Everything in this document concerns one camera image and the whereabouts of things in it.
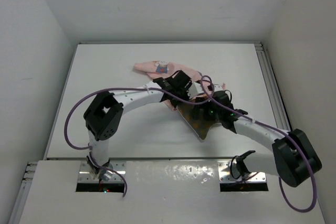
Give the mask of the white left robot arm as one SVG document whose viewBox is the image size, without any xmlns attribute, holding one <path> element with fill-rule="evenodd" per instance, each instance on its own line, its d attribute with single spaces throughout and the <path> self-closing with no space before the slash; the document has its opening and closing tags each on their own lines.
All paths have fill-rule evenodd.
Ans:
<svg viewBox="0 0 336 224">
<path fill-rule="evenodd" d="M 150 103 L 169 100 L 177 105 L 179 99 L 188 101 L 193 93 L 192 79 L 183 71 L 168 78 L 156 78 L 139 88 L 119 88 L 103 91 L 96 95 L 83 117 L 89 133 L 88 164 L 96 176 L 101 166 L 109 165 L 109 138 L 119 127 L 121 117 Z"/>
</svg>

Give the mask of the pink cartoon pillowcase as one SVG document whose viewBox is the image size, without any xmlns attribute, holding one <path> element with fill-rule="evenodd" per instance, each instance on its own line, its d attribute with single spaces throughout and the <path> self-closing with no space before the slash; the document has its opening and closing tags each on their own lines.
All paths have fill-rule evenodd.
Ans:
<svg viewBox="0 0 336 224">
<path fill-rule="evenodd" d="M 135 63 L 133 69 L 146 73 L 151 79 L 168 78 L 179 70 L 182 70 L 194 82 L 199 81 L 202 77 L 199 71 L 174 62 L 148 61 Z"/>
</svg>

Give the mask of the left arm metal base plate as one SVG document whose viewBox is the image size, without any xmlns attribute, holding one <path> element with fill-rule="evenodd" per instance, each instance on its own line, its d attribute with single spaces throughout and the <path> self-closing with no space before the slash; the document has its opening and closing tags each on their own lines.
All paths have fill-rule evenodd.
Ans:
<svg viewBox="0 0 336 224">
<path fill-rule="evenodd" d="M 116 168 L 117 173 L 123 177 L 125 176 L 125 163 L 112 162 L 110 163 L 109 168 Z M 91 167 L 86 162 L 82 162 L 80 165 L 77 182 L 82 184 L 97 184 L 98 182 L 102 182 L 103 184 L 124 183 L 119 175 L 109 170 L 105 172 L 98 172 L 97 175 L 94 174 Z"/>
</svg>

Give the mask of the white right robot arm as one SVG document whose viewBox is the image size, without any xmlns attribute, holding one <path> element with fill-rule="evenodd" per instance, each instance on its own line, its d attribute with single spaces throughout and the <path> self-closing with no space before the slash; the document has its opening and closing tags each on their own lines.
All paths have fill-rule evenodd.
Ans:
<svg viewBox="0 0 336 224">
<path fill-rule="evenodd" d="M 230 173 L 237 179 L 251 172 L 274 174 L 291 187 L 297 187 L 322 169 L 322 163 L 304 131 L 285 131 L 260 121 L 248 112 L 234 108 L 225 91 L 209 97 L 197 97 L 190 111 L 191 126 L 199 130 L 206 123 L 220 123 L 223 128 L 245 136 L 272 152 L 269 158 L 256 161 L 257 153 L 247 151 L 233 158 Z"/>
</svg>

